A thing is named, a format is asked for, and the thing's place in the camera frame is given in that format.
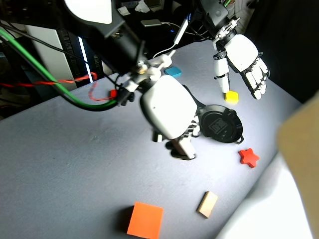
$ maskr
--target red star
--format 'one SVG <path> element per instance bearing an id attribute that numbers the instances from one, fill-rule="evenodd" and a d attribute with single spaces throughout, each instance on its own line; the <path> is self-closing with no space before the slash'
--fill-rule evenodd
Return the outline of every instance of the red star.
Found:
<path id="1" fill-rule="evenodd" d="M 254 154 L 251 148 L 247 150 L 240 150 L 239 154 L 241 156 L 240 162 L 242 164 L 246 163 L 249 167 L 254 168 L 257 166 L 256 161 L 259 160 L 259 157 Z"/>

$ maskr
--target orange cube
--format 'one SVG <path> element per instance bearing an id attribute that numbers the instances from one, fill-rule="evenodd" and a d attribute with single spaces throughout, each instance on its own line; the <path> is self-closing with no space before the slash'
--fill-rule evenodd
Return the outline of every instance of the orange cube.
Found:
<path id="1" fill-rule="evenodd" d="M 147 239 L 158 239 L 163 213 L 163 208 L 135 202 L 127 234 Z"/>

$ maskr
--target light strip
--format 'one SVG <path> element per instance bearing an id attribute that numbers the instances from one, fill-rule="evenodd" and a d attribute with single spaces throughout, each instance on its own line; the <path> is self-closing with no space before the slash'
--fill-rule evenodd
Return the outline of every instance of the light strip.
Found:
<path id="1" fill-rule="evenodd" d="M 83 41 L 82 41 L 81 37 L 79 37 L 79 42 L 80 42 L 83 58 L 84 58 L 85 61 L 88 61 L 88 59 L 86 58 L 86 53 L 85 53 L 85 49 L 84 49 L 84 45 L 83 45 Z M 90 78 L 90 83 L 93 83 L 93 79 L 92 79 L 92 75 L 91 75 L 89 64 L 85 63 L 85 65 L 86 65 L 86 70 L 88 71 L 88 75 L 89 75 L 89 78 Z"/>

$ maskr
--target table surface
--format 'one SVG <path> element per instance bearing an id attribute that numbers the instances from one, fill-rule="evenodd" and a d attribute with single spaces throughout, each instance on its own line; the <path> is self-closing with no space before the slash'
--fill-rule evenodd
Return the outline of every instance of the table surface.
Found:
<path id="1" fill-rule="evenodd" d="M 276 132 L 301 104 L 273 82 L 255 100 L 230 72 L 239 103 L 224 101 L 213 79 L 207 41 L 177 50 L 178 78 L 207 105 L 236 110 L 244 142 L 192 140 L 197 157 L 172 158 L 151 141 L 139 101 L 107 112 L 87 112 L 57 97 L 0 121 L 0 235 L 2 239 L 127 239 L 135 201 L 164 208 L 161 239 L 211 239 L 219 232 L 276 154 Z M 90 85 L 73 91 L 89 102 Z M 104 97 L 112 85 L 99 81 Z M 253 148 L 254 169 L 238 151 Z M 206 191 L 219 199 L 209 219 L 196 209 Z"/>

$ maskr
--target robotic arm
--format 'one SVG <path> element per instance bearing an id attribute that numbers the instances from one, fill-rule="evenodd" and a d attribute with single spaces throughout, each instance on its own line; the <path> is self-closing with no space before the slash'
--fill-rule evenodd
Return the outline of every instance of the robotic arm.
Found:
<path id="1" fill-rule="evenodd" d="M 188 24 L 201 20 L 219 50 L 214 59 L 222 91 L 229 91 L 229 64 L 240 72 L 253 96 L 260 99 L 269 71 L 255 45 L 236 33 L 237 20 L 227 18 L 228 11 L 220 0 L 194 0 L 193 9 L 184 21 L 185 27 L 180 28 L 178 39 Z M 125 105 L 134 91 L 140 91 L 141 109 L 155 129 L 156 141 L 165 137 L 172 142 L 176 154 L 188 160 L 195 158 L 190 139 L 199 134 L 197 105 L 176 79 L 161 76 L 161 69 L 171 65 L 175 51 L 147 60 L 144 42 L 126 25 L 115 1 L 0 0 L 0 19 L 47 28 L 64 27 L 86 39 L 113 71 L 128 77 L 117 96 L 118 104 Z"/>

